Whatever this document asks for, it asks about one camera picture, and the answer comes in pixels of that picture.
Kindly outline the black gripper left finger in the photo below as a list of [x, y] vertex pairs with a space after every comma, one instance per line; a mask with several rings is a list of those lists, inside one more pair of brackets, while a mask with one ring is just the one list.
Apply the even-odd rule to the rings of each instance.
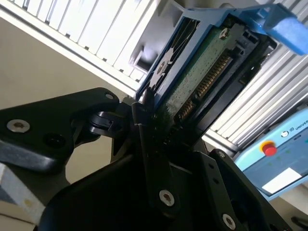
[[72, 185], [65, 167], [73, 151], [101, 136], [112, 139], [111, 163], [129, 154], [144, 164], [157, 153], [167, 156], [152, 114], [150, 96], [127, 104], [104, 88], [2, 109], [1, 199], [41, 218], [53, 197]]

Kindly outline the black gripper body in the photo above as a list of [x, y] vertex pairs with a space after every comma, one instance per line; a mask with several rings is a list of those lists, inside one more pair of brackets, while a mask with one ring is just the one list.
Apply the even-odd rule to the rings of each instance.
[[[219, 149], [215, 159], [241, 231], [290, 226]], [[189, 199], [192, 173], [157, 153], [144, 164], [129, 154], [57, 193], [40, 231], [196, 231]]]

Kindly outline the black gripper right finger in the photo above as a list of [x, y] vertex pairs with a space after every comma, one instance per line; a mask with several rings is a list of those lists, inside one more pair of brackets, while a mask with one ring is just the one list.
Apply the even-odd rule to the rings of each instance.
[[218, 165], [194, 147], [168, 147], [171, 163], [192, 173], [189, 199], [197, 231], [240, 231], [241, 224], [231, 205]]

